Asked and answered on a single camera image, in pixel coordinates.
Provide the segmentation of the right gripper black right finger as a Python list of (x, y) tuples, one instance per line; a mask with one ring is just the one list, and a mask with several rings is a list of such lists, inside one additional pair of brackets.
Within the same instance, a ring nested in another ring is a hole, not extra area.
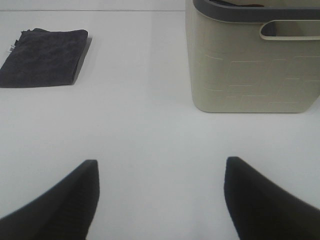
[(239, 157), (226, 160), (225, 203), (241, 240), (318, 240), (320, 210)]

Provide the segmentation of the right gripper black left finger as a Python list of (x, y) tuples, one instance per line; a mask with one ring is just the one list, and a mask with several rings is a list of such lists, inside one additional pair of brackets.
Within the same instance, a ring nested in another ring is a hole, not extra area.
[(0, 220), (2, 240), (84, 240), (100, 197), (97, 160), (85, 160), (48, 191)]

